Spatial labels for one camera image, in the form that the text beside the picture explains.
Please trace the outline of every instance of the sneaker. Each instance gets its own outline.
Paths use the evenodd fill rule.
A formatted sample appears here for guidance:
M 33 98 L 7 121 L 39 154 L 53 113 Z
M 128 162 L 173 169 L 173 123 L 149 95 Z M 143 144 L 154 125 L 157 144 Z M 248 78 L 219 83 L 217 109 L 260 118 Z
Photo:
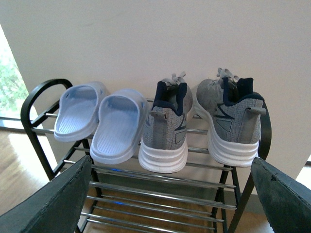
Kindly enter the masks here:
M 149 171 L 173 173 L 186 164 L 188 145 L 187 120 L 194 115 L 192 93 L 179 77 L 163 79 L 157 84 L 155 100 L 144 124 L 138 153 L 140 165 Z
M 197 114 L 209 124 L 208 151 L 221 164 L 251 166 L 258 156 L 264 98 L 253 91 L 253 78 L 240 79 L 221 68 L 217 76 L 202 81 L 194 95 Z

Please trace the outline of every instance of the wooden floor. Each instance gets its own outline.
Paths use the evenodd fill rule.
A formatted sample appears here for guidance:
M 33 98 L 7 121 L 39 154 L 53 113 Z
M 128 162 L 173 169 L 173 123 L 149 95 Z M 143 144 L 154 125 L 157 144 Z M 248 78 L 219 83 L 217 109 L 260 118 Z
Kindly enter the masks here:
M 0 150 L 0 215 L 2 215 L 44 186 L 48 178 L 25 134 L 0 131 Z M 232 215 L 232 211 L 227 211 L 229 222 Z M 133 231 L 89 223 L 85 232 L 132 233 Z M 236 232 L 272 233 L 273 230 L 265 215 L 244 212 Z

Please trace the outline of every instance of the green tree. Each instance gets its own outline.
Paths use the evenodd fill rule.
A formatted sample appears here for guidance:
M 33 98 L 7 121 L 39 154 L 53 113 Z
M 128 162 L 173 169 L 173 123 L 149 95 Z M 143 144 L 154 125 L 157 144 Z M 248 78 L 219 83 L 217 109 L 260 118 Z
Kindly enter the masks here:
M 0 27 L 0 113 L 18 117 L 22 102 L 28 96 L 23 78 Z

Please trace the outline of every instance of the metal rod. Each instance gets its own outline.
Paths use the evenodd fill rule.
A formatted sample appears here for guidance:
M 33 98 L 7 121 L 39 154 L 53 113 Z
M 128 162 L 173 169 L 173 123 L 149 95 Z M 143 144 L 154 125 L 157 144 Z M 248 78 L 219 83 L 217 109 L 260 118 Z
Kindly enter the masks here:
M 175 210 L 188 211 L 188 212 L 193 212 L 193 213 L 202 214 L 202 215 L 211 215 L 212 214 L 210 212 L 205 212 L 205 211 L 200 211 L 200 210 L 180 208 L 180 207 L 175 207 L 175 206 L 170 206 L 170 205 L 161 205 L 161 204 L 157 204 L 157 203 L 141 201 L 141 200 L 135 200 L 135 199 L 129 199 L 129 198 L 115 197 L 115 196 L 109 196 L 109 195 L 102 195 L 102 197 L 103 198 L 112 198 L 112 199 L 115 199 L 115 200 L 133 201 L 133 202 L 136 202 L 136 203 L 153 205 L 153 206 L 159 206 L 159 207 L 162 207 L 162 208 L 169 208 L 169 209 L 175 209 Z
M 51 117 L 51 118 L 57 118 L 57 114 L 52 114 L 52 113 L 46 113 L 45 114 L 47 117 Z
M 166 213 L 166 214 L 171 214 L 171 215 L 178 215 L 178 216 L 183 216 L 183 217 L 191 217 L 191 218 L 205 220 L 205 221 L 223 222 L 222 219 L 216 219 L 214 217 L 191 215 L 191 214 L 186 214 L 186 213 L 181 213 L 181 212 L 176 212 L 176 211 L 171 211 L 171 210 L 163 210 L 163 209 L 148 207 L 148 206 L 144 206 L 144 205 L 136 205 L 136 204 L 132 204 L 132 203 L 128 203 L 128 202 L 114 201 L 114 200 L 109 200 L 109 199 L 105 199 L 105 198 L 97 198 L 97 197 L 92 197 L 92 196 L 87 196 L 86 198 L 91 199 L 91 200 L 102 201 L 102 202 L 106 202 L 106 203 L 110 203 L 110 204 L 135 207 L 135 208 L 139 208 L 139 209 L 143 209 L 143 210 L 156 211 L 156 212 L 161 212 L 161 213 Z
M 116 213 L 119 213 L 119 214 L 126 214 L 126 215 L 131 215 L 131 216 L 144 217 L 144 218 L 148 218 L 148 219 L 152 219 L 152 220 L 158 220 L 158 221 L 163 221 L 163 222 L 169 222 L 169 223 L 174 223 L 174 224 L 180 224 L 180 225 L 185 225 L 185 226 L 190 226 L 190 227 L 203 228 L 203 229 L 208 229 L 208 230 L 214 230 L 214 228 L 212 228 L 212 227 L 207 227 L 207 226 L 203 226 L 203 225 L 196 225 L 196 224 L 191 224 L 191 223 L 186 223 L 186 222 L 178 222 L 178 221 L 168 220 L 168 219 L 164 219 L 164 218 L 158 218 L 158 217 L 140 215 L 140 214 L 135 214 L 135 213 L 128 212 L 128 211 L 110 209 L 110 208 L 105 208 L 105 207 L 101 207 L 101 206 L 94 206 L 94 207 L 95 207 L 96 209 L 112 211 L 112 212 L 116 212 Z
M 105 226 L 109 226 L 109 227 L 117 227 L 117 228 L 136 231 L 136 232 L 155 233 L 154 231 L 150 232 L 150 231 L 145 231 L 145 230 L 141 230 L 141 229 L 137 229 L 137 228 L 125 227 L 122 225 L 117 225 L 117 224 L 112 224 L 112 223 L 107 223 L 107 222 L 101 222 L 101 221 L 97 221 L 97 220 L 93 220 L 93 219 L 87 219 L 87 221 L 91 222 L 91 223 L 96 223 L 96 224 L 105 225 Z
M 32 128 L 32 131 L 35 133 L 49 133 L 49 134 L 53 134 L 54 130 L 49 130 L 49 129 L 39 129 L 37 127 Z
M 114 184 L 98 183 L 98 182 L 90 182 L 89 185 L 92 187 L 100 187 L 104 189 L 121 191 L 125 193 L 140 194 L 140 195 L 149 196 L 149 197 L 176 200 L 176 201 L 192 203 L 192 204 L 215 206 L 219 208 L 225 208 L 228 210 L 236 209 L 236 207 L 233 205 L 224 205 L 221 202 L 216 202 L 213 200 L 204 200 L 204 199 L 199 199 L 199 198 L 184 197 L 184 196 L 173 195 L 173 194 L 158 193 L 158 192 L 152 192 L 148 190 L 140 190 L 137 188 L 130 188 L 130 187 L 118 186 Z
M 84 152 L 89 152 L 89 149 L 85 149 L 85 148 L 76 148 L 76 150 L 80 150 L 80 151 L 84 151 Z M 189 152 L 195 152 L 195 153 L 201 153 L 201 154 L 209 154 L 208 149 L 206 149 L 206 148 L 188 147 L 188 151 Z
M 207 130 L 187 129 L 187 133 L 196 133 L 207 135 Z
M 102 174 L 114 174 L 118 176 L 127 176 L 128 174 L 131 174 L 131 177 L 135 177 L 135 178 L 143 179 L 143 180 L 153 180 L 153 181 L 183 184 L 183 185 L 192 184 L 193 186 L 203 187 L 203 188 L 218 188 L 218 187 L 235 188 L 234 185 L 230 185 L 230 184 L 196 181 L 196 180 L 190 180 L 190 179 L 142 173 L 138 171 L 129 171 L 129 170 L 110 168 L 110 167 L 102 167 L 102 166 L 97 166 L 97 165 L 93 165 L 92 168 Z
M 68 160 L 73 153 L 75 152 L 75 148 L 78 147 L 81 144 L 81 141 L 77 141 L 73 144 L 73 146 L 69 149 L 69 151 L 67 152 L 67 154 L 60 160 L 60 162 L 57 164 L 56 168 L 54 168 L 53 172 L 54 175 L 58 174 L 60 172 L 60 170 L 64 167 L 65 160 Z
M 168 229 L 164 229 L 164 228 L 159 228 L 159 227 L 152 227 L 152 226 L 144 225 L 144 224 L 137 223 L 137 222 L 134 223 L 134 222 L 124 221 L 124 220 L 116 219 L 116 218 L 110 218 L 110 217 L 104 217 L 104 216 L 99 216 L 99 215 L 87 214 L 87 213 L 84 213 L 84 212 L 82 212 L 81 215 L 82 216 L 99 218 L 99 219 L 103 219 L 103 220 L 107 220 L 107 221 L 112 221 L 112 222 L 116 222 L 116 223 L 120 223 L 120 224 L 126 224 L 126 225 L 130 225 L 130 226 L 135 226 L 135 227 L 142 227 L 142 228 L 146 228 L 146 229 L 150 229 L 150 230 L 154 230 L 154 231 L 158 231 L 158 232 L 184 233 L 184 232 L 172 231 L 172 230 L 168 230 Z

